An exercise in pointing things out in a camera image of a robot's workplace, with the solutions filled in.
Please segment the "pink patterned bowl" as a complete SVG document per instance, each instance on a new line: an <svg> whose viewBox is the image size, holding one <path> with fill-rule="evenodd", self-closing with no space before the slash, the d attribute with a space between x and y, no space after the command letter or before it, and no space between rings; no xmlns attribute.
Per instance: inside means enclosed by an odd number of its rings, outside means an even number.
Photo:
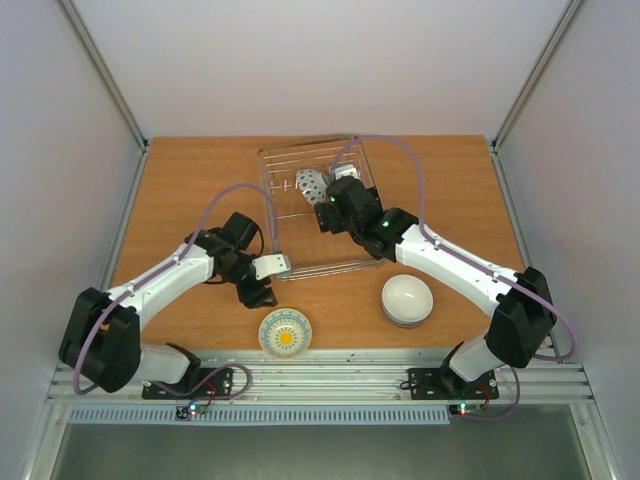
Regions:
<svg viewBox="0 0 640 480"><path fill-rule="evenodd" d="M301 169L296 173L296 187L312 206L327 201L327 182L323 174L315 169Z"/></svg>

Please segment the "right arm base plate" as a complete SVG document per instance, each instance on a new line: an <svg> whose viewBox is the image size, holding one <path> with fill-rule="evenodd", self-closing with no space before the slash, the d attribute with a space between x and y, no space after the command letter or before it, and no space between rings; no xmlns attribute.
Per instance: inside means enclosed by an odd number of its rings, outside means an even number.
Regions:
<svg viewBox="0 0 640 480"><path fill-rule="evenodd" d="M496 400L499 390L493 370L477 380L466 382L440 368L410 368L399 388L410 393L412 400Z"/></svg>

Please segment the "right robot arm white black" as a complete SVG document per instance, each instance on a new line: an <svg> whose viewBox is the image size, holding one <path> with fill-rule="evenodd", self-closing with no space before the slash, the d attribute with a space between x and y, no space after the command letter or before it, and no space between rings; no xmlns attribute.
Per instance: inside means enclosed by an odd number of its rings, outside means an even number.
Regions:
<svg viewBox="0 0 640 480"><path fill-rule="evenodd" d="M346 232L375 259L423 272L470 300L491 320L479 338L456 346L438 369L451 398L473 389L485 373L524 368L557 322L545 276L492 266L428 229L415 215L382 206L375 188L342 177L311 199L323 232Z"/></svg>

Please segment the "white upturned bowl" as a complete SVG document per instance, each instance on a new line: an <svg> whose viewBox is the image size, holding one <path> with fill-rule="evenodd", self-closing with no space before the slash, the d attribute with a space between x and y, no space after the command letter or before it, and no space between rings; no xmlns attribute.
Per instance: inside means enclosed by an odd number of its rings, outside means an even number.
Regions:
<svg viewBox="0 0 640 480"><path fill-rule="evenodd" d="M434 307L431 289L421 279L407 274L391 277L381 292L383 312L402 319L428 317Z"/></svg>

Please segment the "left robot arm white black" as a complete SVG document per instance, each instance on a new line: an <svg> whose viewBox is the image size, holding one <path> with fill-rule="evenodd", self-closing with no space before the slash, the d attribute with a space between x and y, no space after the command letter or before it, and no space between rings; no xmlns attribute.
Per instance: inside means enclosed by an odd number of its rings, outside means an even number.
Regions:
<svg viewBox="0 0 640 480"><path fill-rule="evenodd" d="M73 390L114 393L147 381L179 398L194 396L206 379L201 360L174 343L145 344L141 333L163 309L190 289L230 284L248 309L271 307L271 279L290 271L282 252L249 254L260 227L235 212L221 227L199 229L178 249L138 277L106 291L89 287L76 298L58 352L73 370Z"/></svg>

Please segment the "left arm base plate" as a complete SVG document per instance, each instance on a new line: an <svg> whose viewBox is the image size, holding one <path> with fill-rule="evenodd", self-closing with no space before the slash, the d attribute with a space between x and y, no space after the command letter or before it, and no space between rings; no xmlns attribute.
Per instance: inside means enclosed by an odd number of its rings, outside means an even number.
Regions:
<svg viewBox="0 0 640 480"><path fill-rule="evenodd" d="M142 387L141 397L144 400L179 400L186 401L202 397L225 397L231 394L234 386L233 368L213 369L201 368L191 389L184 382L168 384L165 388L151 383Z"/></svg>

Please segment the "yellow patterned bowl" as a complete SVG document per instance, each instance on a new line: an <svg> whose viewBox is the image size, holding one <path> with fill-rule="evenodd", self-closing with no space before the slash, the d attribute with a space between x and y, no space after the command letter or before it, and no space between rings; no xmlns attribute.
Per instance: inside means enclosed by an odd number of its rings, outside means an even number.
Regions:
<svg viewBox="0 0 640 480"><path fill-rule="evenodd" d="M310 346L312 326L300 311L290 308L269 313L258 330L260 347L277 359L293 359L302 355Z"/></svg>

